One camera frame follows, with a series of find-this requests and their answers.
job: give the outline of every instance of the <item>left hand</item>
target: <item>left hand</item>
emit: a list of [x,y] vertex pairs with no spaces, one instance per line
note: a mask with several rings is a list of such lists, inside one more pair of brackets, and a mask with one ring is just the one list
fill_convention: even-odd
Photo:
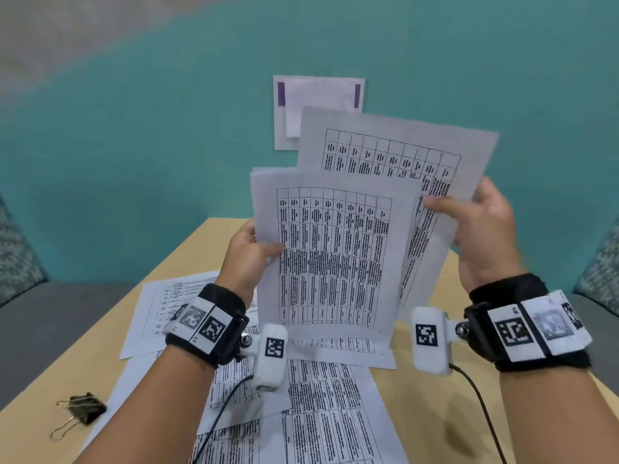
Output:
[[284,249],[281,242],[256,242],[255,233],[251,218],[232,236],[215,282],[243,299],[245,308],[250,306],[254,288],[267,267],[267,257],[279,256]]

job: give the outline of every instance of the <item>black cable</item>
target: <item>black cable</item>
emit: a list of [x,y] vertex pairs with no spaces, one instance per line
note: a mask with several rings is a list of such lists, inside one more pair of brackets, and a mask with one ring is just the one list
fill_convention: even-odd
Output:
[[458,373],[463,375],[466,378],[466,380],[468,381],[468,383],[473,387],[473,390],[475,391],[475,394],[477,394],[477,398],[479,399],[479,403],[482,405],[482,410],[484,411],[484,415],[486,417],[486,421],[488,422],[488,427],[490,428],[490,433],[492,434],[492,439],[495,441],[496,450],[499,452],[499,457],[501,458],[501,462],[503,464],[507,464],[507,461],[505,460],[505,456],[503,455],[503,450],[501,449],[501,444],[499,443],[499,438],[496,437],[495,428],[492,426],[492,421],[490,420],[490,415],[488,415],[488,409],[486,409],[486,405],[484,404],[484,399],[482,399],[482,395],[479,392],[479,390],[477,389],[477,386],[475,385],[473,380],[470,377],[468,377],[468,374],[466,374],[464,371],[462,371],[459,367],[457,367],[456,365],[451,364],[451,363],[449,364],[449,367],[452,368],[454,371],[457,371]]
[[215,432],[215,427],[217,426],[217,422],[221,418],[221,414],[223,413],[223,409],[225,409],[225,407],[228,405],[228,402],[230,402],[230,399],[232,399],[232,396],[234,396],[234,393],[236,392],[236,390],[239,387],[241,387],[241,384],[243,384],[244,382],[248,382],[249,380],[251,380],[253,378],[254,378],[253,374],[250,374],[249,376],[245,376],[241,381],[236,383],[236,386],[234,386],[234,388],[232,388],[232,390],[230,391],[230,394],[228,394],[228,397],[226,398],[226,400],[223,401],[223,405],[221,406],[221,409],[219,409],[219,413],[217,414],[217,417],[215,417],[215,421],[213,422],[213,426],[211,427],[211,430],[208,433],[206,433],[206,437],[204,438],[204,442],[202,443],[202,446],[200,446],[200,450],[197,452],[196,457],[191,462],[191,464],[197,464],[197,462],[199,461],[200,456],[202,454],[202,451],[204,451],[204,448],[206,447],[206,443],[209,442],[209,439],[211,438],[211,436]]

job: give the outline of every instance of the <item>forearm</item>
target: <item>forearm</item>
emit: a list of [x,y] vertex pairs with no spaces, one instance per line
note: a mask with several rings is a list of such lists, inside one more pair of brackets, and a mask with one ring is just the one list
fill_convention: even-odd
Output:
[[203,360],[168,346],[75,462],[185,464],[214,375]]
[[518,463],[608,463],[619,456],[619,421],[584,369],[501,373]]

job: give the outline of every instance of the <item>patterned fabric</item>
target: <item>patterned fabric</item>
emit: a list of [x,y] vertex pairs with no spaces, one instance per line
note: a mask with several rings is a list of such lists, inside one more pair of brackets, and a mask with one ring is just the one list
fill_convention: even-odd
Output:
[[619,218],[578,280],[576,292],[619,315]]
[[0,198],[0,306],[44,279],[35,253]]

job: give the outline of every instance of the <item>metal screw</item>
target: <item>metal screw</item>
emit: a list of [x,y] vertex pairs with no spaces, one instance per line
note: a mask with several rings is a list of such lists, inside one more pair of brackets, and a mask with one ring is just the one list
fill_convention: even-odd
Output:
[[241,344],[241,348],[249,347],[251,345],[251,341],[252,341],[251,335],[249,335],[248,333],[246,334],[244,332],[241,334],[241,340],[239,341]]
[[456,335],[458,335],[462,340],[467,340],[468,338],[468,321],[464,320],[456,324]]

